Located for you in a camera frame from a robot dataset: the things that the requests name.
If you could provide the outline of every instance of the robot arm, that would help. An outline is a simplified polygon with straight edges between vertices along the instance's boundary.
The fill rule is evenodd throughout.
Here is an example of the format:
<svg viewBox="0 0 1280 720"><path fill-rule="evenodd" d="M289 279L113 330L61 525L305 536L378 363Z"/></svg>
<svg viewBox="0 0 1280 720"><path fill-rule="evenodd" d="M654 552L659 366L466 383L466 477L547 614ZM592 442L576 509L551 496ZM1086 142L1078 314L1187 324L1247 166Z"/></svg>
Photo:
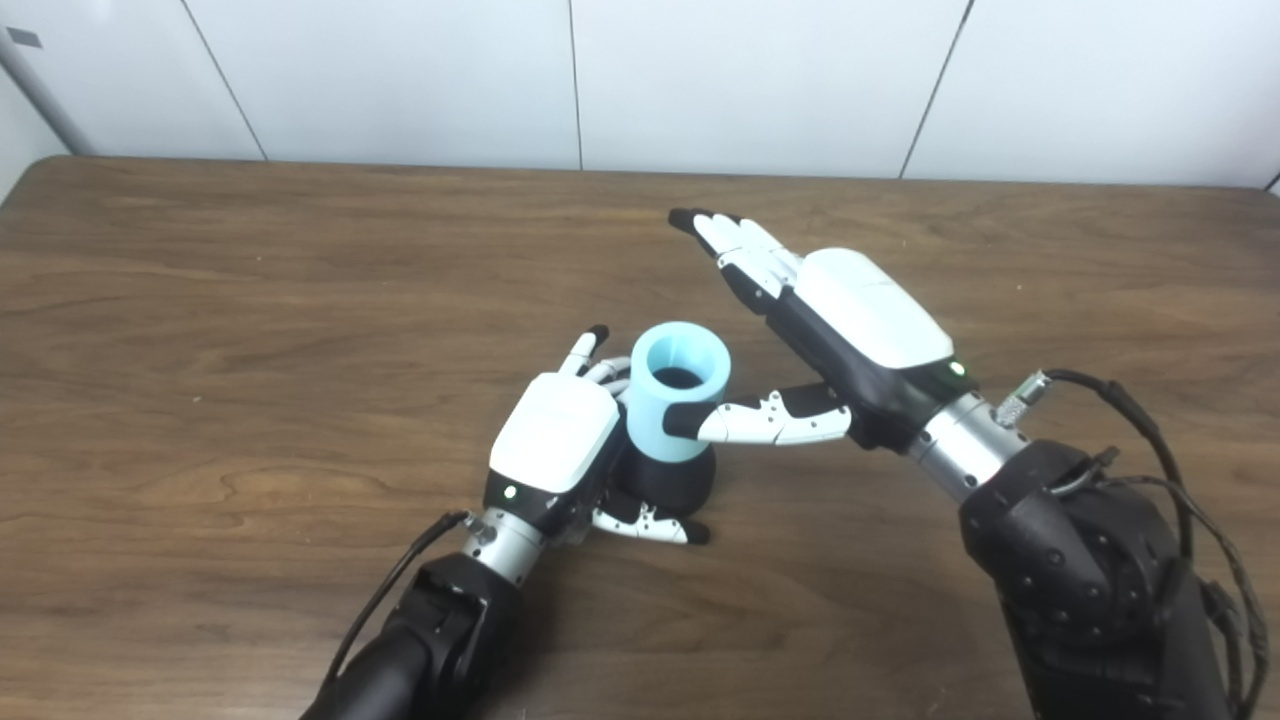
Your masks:
<svg viewBox="0 0 1280 720"><path fill-rule="evenodd" d="M607 336L603 325L582 333L557 372L532 379L490 451L483 515L445 515L411 546L348 632L303 720L462 717L488 684L518 621L520 588L545 548L577 542L593 524L673 543L705 534L609 487L626 443L618 396L627 380L614 378L627 359L589 368ZM343 669L399 574L457 524L470 533L461 552L425 562Z"/></svg>
<svg viewBox="0 0 1280 720"><path fill-rule="evenodd" d="M707 210L672 210L671 224L698 240L739 300L823 382L759 405L672 406L666 432L782 443L829 439L838 428L864 448L919 464L959 503L965 550L1000 591L1037 717L1248 715L1265 671L1261 615L1249 615L1258 673L1242 701L1238 662L1228 692L1208 630L1225 593L1196 577L1156 507L1106 478L1111 454L1091 457L1018 429L1055 373L1033 375L993 407L951 338L861 254L828 249L800 259L759 224ZM1119 386L1094 383L1153 436ZM1180 516L1190 502L1183 497ZM1242 591L1256 605L1247 584Z"/></svg>

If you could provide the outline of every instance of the wood grain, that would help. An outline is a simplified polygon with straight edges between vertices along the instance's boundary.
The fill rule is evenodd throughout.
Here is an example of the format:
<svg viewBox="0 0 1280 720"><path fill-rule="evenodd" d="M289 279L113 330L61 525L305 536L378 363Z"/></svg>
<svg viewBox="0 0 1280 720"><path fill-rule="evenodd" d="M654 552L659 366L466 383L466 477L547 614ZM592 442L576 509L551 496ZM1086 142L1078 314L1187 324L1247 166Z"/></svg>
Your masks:
<svg viewBox="0 0 1280 720"><path fill-rule="evenodd" d="M1280 619L1262 192L56 159L0 210L0 716L297 716L593 323L626 351L692 320L733 352L731 391L805 382L664 225L675 205L868 252L992 396L1043 365L1123 378ZM1037 413L1034 434L1155 469L1082 395ZM714 544L593 536L544 559L484 716L1028 715L955 509L908 462L851 443L721 461ZM1280 719L1275 688L1258 717Z"/></svg>

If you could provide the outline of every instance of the black cable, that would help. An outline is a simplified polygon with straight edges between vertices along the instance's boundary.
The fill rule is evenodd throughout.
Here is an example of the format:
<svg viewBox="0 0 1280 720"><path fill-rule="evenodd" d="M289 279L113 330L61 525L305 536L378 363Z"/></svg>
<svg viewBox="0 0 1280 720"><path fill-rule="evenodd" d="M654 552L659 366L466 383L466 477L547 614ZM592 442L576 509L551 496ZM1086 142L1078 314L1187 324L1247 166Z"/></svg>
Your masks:
<svg viewBox="0 0 1280 720"><path fill-rule="evenodd" d="M1217 524L1210 519L1204 510L1202 510L1201 506L1192 500L1192 497L1187 493L1187 488L1179 484L1164 478L1152 478L1148 475L1106 479L1098 484L1151 484L1165 488L1174 496L1175 502L1178 502L1180 507L1184 507L1189 515L1194 516L1196 520L1198 520L1199 524L1203 525L1211 536L1213 536L1219 547L1222 548L1222 555L1226 556L1226 564L1231 569L1231 579L1235 580L1235 587L1240 591L1240 598L1244 601L1244 618L1248 621L1249 650L1253 656L1253 679L1249 682L1249 692L1245 694L1244 700L1240 701L1239 710L1236 712L1236 717L1239 720L1248 720L1248 717L1253 714L1253 710L1257 707L1258 696L1261 696L1262 684L1266 680L1267 667L1270 666L1270 641L1267 639L1266 619L1262 616L1262 603L1258 602L1258 596L1253 592L1253 583L1249 582L1249 574L1244 570L1244 562L1240 560L1240 552L1217 527Z"/></svg>
<svg viewBox="0 0 1280 720"><path fill-rule="evenodd" d="M360 630L365 626L365 623L369 621L369 616L374 614L374 610L378 610L378 606L383 602L383 598L387 597L387 593L390 592L392 587L396 585L396 580L399 580L399 577L404 574L408 564L412 562L415 557L421 555L429 544L439 539L440 536L465 520L466 516L466 511L445 512L444 515L440 515L439 520L436 520L430 528L424 530L422 534L417 536L417 538L410 543L408 550L406 550L404 555L396 561L392 571L383 578L381 584L378 585L376 591L374 591L372 597L370 597L369 602L365 603L365 607L361 609L360 615L356 615L356 620L351 624L347 634L342 638L342 643L338 644L338 651L334 652L333 661L329 664L329 671L325 673L324 680L320 683L320 692L324 692L326 687L338 679L338 673L342 671L342 665L347 660L347 653L351 652L351 646L360 635Z"/></svg>
<svg viewBox="0 0 1280 720"><path fill-rule="evenodd" d="M1169 448L1169 443L1165 442L1165 436L1160 433L1160 427L1156 425L1156 420L1138 405L1138 401L1133 398L1132 395L1115 380L1102 380L1093 375L1085 373L1078 373L1075 370L1065 370L1056 368L1052 370L1044 370L1044 375L1051 380L1062 380L1065 383L1078 384L1092 389L1102 398L1103 402L1110 405L1116 413L1119 413L1133 429L1138 430L1138 434L1147 438L1151 445L1151 450L1156 454L1156 459L1160 461L1160 469L1169 478L1169 482L1176 487L1184 487L1183 473L1178 469L1178 461L1174 460L1174 452ZM1194 538L1192 537L1192 515L1185 507L1174 502L1174 511L1178 516L1178 547L1183 557L1187 560L1192 559L1194 551Z"/></svg>

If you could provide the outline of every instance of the white wall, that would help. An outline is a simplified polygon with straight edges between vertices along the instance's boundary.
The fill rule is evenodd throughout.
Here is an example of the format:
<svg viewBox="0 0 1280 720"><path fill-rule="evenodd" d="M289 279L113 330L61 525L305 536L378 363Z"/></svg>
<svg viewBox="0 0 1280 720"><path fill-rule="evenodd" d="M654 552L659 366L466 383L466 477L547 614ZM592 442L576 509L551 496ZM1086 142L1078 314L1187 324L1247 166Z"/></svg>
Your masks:
<svg viewBox="0 0 1280 720"><path fill-rule="evenodd" d="M906 177L1263 187L1276 0L977 0Z"/></svg>
<svg viewBox="0 0 1280 720"><path fill-rule="evenodd" d="M0 201L32 163L64 152L63 142L0 68Z"/></svg>
<svg viewBox="0 0 1280 720"><path fill-rule="evenodd" d="M1280 168L1280 1L966 5L0 0L0 59L72 150L109 155L1244 187Z"/></svg>
<svg viewBox="0 0 1280 720"><path fill-rule="evenodd" d="M965 0L573 0L590 170L897 177Z"/></svg>
<svg viewBox="0 0 1280 720"><path fill-rule="evenodd" d="M180 0L0 0L0 58L95 155L262 159Z"/></svg>
<svg viewBox="0 0 1280 720"><path fill-rule="evenodd" d="M567 0L188 0L271 160L579 168Z"/></svg>

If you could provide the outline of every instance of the light blue cup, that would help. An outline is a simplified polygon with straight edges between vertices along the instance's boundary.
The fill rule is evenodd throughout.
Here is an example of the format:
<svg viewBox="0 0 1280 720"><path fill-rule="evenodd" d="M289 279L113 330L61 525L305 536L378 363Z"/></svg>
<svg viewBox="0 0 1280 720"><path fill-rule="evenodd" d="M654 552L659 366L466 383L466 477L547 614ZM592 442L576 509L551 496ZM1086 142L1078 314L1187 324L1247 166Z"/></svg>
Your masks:
<svg viewBox="0 0 1280 720"><path fill-rule="evenodd" d="M696 380L689 378L687 383L675 383L678 387L668 384L672 368L692 373ZM673 322L645 331L631 350L627 391L631 442L640 452L663 462L684 462L698 456L707 443L668 436L662 430L662 418L673 402L719 402L724 397L728 372L728 348L701 325ZM694 382L698 384L684 387Z"/></svg>

